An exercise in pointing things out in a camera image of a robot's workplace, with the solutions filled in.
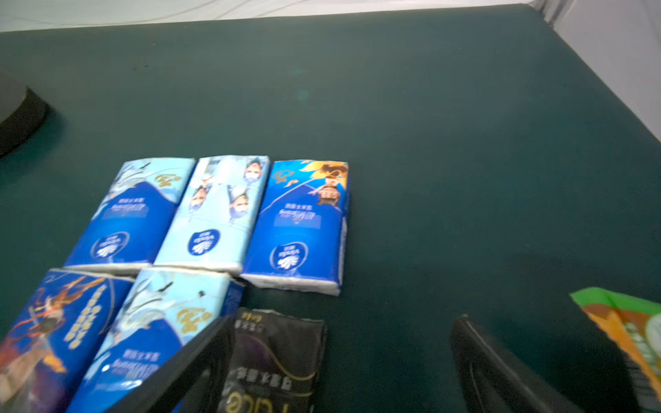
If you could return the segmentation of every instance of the tissue pack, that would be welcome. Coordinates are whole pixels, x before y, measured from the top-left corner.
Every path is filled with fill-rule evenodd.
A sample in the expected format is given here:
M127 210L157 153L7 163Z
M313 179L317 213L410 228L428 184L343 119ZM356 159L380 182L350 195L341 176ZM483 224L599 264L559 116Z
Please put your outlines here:
M345 162L275 162L241 277L257 287L338 295L348 172Z
M124 163L65 268L136 274L150 266L194 165L181 158Z
M104 412L211 321L232 315L243 288L223 273L167 267L142 270L68 412Z
M0 346L0 411L66 409L133 279L50 270Z
M270 161L201 158L155 265L241 273Z

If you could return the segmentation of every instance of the gold logo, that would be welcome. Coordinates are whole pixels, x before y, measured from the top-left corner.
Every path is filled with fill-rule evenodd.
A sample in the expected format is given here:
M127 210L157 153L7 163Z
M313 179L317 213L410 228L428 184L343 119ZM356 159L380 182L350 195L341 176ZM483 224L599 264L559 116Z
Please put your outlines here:
M283 182L287 182L287 177L293 175L292 170L279 170L278 172L273 174L273 178L276 179L276 184L281 184Z
M198 324L211 318L211 313L204 309L183 309L176 315L176 320L183 324L181 333L186 334L198 330Z
M181 180L181 176L177 176L175 174L164 174L156 177L156 182L159 183L161 188L171 186L172 182L176 182L178 180Z

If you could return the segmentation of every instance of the snack wrapper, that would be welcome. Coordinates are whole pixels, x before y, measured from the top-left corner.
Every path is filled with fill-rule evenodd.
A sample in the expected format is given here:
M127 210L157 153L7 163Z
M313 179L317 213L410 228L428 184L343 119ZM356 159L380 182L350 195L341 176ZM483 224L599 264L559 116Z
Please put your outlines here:
M639 405L661 412L661 304L597 287L582 289L571 297L637 364L625 359L636 382ZM649 386L641 383L641 371Z
M239 309L218 412L312 411L327 328L271 310Z

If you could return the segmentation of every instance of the blue oval logo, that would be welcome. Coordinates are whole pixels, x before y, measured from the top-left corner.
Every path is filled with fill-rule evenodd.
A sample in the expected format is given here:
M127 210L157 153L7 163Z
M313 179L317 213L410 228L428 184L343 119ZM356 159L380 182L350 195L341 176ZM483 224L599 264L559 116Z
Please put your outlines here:
M129 234L125 232L114 233L99 238L92 246L92 258L110 258L117 254L128 244Z
M217 229L208 229L199 233L193 233L188 242L188 252L192 255L203 255L214 249L220 240L220 232Z
M271 267L280 272L294 272L307 259L307 245L289 243L278 245L271 252Z

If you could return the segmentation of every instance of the dark green tablecloth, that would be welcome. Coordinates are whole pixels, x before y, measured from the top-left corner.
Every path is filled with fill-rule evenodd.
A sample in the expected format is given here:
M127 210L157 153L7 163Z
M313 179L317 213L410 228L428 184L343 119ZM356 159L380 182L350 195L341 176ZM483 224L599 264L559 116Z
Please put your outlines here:
M616 347L568 293L661 301L661 145L523 5L0 34L53 110L0 159L0 332L60 266L123 161L348 161L318 412L460 412L470 314L587 411L633 411Z

